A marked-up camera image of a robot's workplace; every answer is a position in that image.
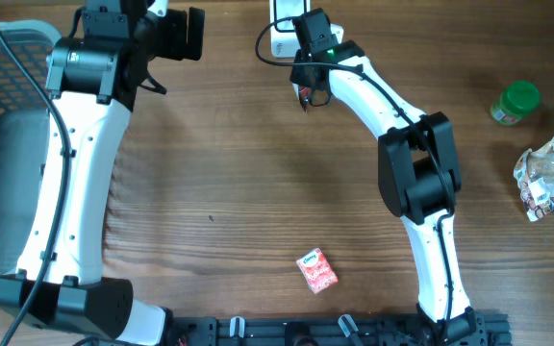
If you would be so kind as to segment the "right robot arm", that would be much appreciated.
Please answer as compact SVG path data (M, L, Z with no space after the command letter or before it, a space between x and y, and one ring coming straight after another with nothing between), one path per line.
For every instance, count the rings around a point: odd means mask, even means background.
M339 41L322 9L292 21L300 45L291 81L342 101L378 144L378 188L408 234L418 275L422 339L448 345L473 334L475 314L461 281L453 235L462 186L453 129L400 97L354 41Z

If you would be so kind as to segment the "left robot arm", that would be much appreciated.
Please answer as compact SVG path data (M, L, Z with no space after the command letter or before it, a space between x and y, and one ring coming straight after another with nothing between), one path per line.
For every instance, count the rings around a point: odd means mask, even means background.
M0 275L0 309L15 324L96 343L167 342L171 313L104 276L104 216L137 92L164 92L148 64L199 60L205 20L165 1L88 1L56 42L38 89L50 125L36 214L14 272Z

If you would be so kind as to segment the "red tissue packet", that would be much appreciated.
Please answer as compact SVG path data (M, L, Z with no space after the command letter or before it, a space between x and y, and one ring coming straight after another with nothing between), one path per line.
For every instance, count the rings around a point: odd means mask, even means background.
M298 259L296 264L313 294L317 294L339 281L329 261L319 248L314 248Z

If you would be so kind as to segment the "green lid glass jar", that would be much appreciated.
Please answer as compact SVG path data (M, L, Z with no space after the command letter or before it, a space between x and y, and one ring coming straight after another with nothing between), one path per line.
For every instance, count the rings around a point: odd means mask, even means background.
M491 118L499 124L513 126L531 115L541 104L538 88L528 81L511 83L491 106Z

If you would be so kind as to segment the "black red snack packet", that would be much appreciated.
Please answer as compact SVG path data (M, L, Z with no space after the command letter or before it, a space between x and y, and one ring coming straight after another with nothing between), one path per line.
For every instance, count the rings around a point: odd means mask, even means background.
M313 101L313 91L307 86L298 85L297 97L303 112L307 112L310 103Z

